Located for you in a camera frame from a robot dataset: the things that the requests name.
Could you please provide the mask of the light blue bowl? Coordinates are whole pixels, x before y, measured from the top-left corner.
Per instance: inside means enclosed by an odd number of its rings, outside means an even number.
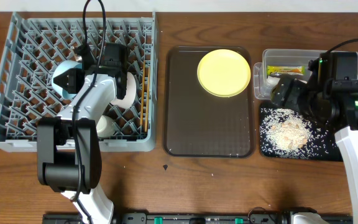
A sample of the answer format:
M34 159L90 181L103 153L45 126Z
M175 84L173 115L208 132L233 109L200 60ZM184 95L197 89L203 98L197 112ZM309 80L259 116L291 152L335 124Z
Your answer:
M52 75L52 88L65 100L72 100L76 96L76 93L69 93L64 90L62 87L54 84L54 79L61 75L63 72L69 70L70 68L82 68L82 64L72 60L66 60L58 65Z

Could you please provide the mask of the green snack wrapper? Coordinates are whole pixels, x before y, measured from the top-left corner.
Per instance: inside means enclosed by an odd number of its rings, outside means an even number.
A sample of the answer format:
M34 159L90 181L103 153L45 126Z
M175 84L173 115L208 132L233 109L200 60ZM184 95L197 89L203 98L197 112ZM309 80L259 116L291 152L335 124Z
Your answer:
M303 75L304 72L304 66L267 66L267 75Z

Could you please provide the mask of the white bowl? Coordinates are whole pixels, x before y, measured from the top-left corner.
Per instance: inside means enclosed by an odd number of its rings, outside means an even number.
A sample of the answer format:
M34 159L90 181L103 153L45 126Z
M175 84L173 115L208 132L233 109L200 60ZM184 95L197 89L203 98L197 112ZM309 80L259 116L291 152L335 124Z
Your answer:
M136 98L137 95L137 81L135 76L131 72L127 72L127 87L126 87L126 95L122 100L116 98L111 101L111 104L114 106L118 106L120 108L128 109L130 108Z

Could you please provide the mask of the small white cup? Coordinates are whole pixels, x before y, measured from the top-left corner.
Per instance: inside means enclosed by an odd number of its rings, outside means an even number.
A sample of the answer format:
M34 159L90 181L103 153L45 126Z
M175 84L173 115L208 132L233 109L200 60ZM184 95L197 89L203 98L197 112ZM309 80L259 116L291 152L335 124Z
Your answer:
M114 129L114 120L102 115L96 125L96 132L99 138L110 138L116 132Z

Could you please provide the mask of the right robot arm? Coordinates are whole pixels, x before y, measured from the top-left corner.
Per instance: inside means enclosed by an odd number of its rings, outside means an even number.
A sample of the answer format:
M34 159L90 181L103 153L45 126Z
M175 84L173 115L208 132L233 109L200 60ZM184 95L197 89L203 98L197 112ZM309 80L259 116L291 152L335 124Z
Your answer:
M358 55L321 53L308 65L308 82L281 78L271 102L291 109L334 132L351 195L353 222L358 223Z

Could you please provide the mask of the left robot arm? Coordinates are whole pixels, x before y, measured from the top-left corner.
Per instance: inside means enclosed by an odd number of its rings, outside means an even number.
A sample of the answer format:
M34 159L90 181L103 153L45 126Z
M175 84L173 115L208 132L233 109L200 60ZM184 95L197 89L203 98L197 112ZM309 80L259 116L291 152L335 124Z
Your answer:
M66 60L53 73L53 84L75 97L56 116L39 119L37 177L69 198L83 223L111 223L114 204L99 184L102 158L96 125L110 102L126 98L129 49L107 43L99 63L89 46L78 51L81 62Z

